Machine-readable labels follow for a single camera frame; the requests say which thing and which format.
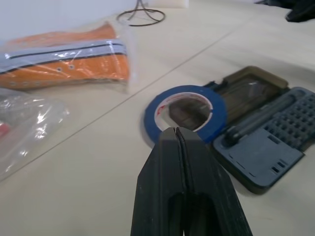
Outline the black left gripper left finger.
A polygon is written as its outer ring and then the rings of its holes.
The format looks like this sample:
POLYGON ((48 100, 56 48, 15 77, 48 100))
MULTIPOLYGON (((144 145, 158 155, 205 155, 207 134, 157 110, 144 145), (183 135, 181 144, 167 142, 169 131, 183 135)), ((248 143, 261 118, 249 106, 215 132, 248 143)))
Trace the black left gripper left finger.
POLYGON ((137 178, 130 236, 183 236, 185 182, 179 140, 164 130, 137 178))

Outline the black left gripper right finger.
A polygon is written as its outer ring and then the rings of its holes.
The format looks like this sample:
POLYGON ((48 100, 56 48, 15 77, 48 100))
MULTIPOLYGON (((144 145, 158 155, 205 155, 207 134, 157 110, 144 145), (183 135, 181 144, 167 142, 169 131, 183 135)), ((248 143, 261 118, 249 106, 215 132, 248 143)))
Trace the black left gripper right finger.
POLYGON ((232 181, 195 133, 177 128, 187 184, 185 236, 253 236, 232 181))

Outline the blue masking tape roll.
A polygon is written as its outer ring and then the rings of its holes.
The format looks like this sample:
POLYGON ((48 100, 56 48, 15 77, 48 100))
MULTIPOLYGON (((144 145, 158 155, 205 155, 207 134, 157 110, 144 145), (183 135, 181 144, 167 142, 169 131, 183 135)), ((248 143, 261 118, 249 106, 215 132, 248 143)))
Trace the blue masking tape roll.
POLYGON ((154 143, 169 127, 183 127, 210 143, 225 127, 227 111, 222 97, 203 86, 184 85, 157 95, 144 112, 146 134, 154 143))

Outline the orange items in plastic bag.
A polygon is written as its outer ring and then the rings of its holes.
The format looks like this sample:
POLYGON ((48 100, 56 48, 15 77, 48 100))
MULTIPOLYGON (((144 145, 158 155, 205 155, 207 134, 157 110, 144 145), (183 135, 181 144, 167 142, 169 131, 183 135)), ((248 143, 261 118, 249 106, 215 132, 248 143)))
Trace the orange items in plastic bag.
MULTIPOLYGON (((124 86, 128 86, 130 83, 132 83, 135 79, 135 73, 136 73, 136 63, 135 63, 135 43, 133 40, 133 35, 131 34, 131 30, 130 28, 126 25, 126 23, 122 22, 112 22, 112 21, 105 21, 104 23, 102 23, 100 26, 102 26, 103 24, 105 24, 106 22, 110 23, 116 33, 116 38, 114 39, 119 39, 121 40, 127 49, 127 58, 129 61, 129 67, 130 67, 130 76, 128 80, 121 80, 121 81, 113 81, 113 80, 95 80, 95 81, 90 81, 90 82, 81 82, 81 83, 72 83, 72 84, 66 84, 66 85, 57 85, 57 86, 68 86, 68 85, 77 85, 77 84, 91 84, 91 83, 113 83, 113 84, 122 84, 124 86)), ((68 32, 86 32, 86 31, 90 31, 90 30, 94 30, 98 27, 94 27, 92 29, 89 30, 77 30, 77 31, 68 31, 68 32)), ((20 50, 20 49, 26 49, 26 48, 12 48, 12 47, 4 47, 3 43, 0 44, 0 51, 1 50, 20 50)))

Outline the orange canvas shoe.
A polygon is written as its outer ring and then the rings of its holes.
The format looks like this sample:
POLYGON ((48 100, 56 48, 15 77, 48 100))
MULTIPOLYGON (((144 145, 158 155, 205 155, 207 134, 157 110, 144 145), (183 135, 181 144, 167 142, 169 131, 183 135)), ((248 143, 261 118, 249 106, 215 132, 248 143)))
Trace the orange canvas shoe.
POLYGON ((115 30, 110 23, 106 22, 102 26, 86 32, 47 32, 8 40, 3 43, 3 46, 12 48, 31 48, 37 46, 57 46, 81 41, 114 38, 116 38, 115 30))
POLYGON ((95 80, 128 80, 129 61, 119 39, 0 51, 0 87, 34 89, 95 80))

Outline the red packet in plastic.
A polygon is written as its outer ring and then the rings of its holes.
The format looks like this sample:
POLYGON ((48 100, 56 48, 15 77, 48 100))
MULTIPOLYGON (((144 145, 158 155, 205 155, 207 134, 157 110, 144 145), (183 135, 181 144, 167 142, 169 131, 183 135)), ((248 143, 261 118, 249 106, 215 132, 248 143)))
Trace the red packet in plastic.
POLYGON ((0 88, 0 181, 68 115, 66 105, 56 99, 0 88))

